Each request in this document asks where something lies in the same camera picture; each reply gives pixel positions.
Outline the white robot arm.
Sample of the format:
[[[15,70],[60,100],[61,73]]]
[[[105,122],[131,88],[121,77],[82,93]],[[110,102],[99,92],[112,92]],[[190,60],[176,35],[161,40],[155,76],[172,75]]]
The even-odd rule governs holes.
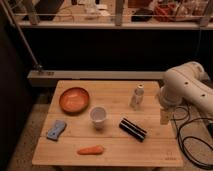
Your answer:
[[[164,73],[164,85],[157,93],[161,105],[162,125],[169,122],[172,112],[182,99],[188,100],[204,113],[213,116],[213,89],[201,82],[204,76],[205,70],[198,62],[187,62]]]

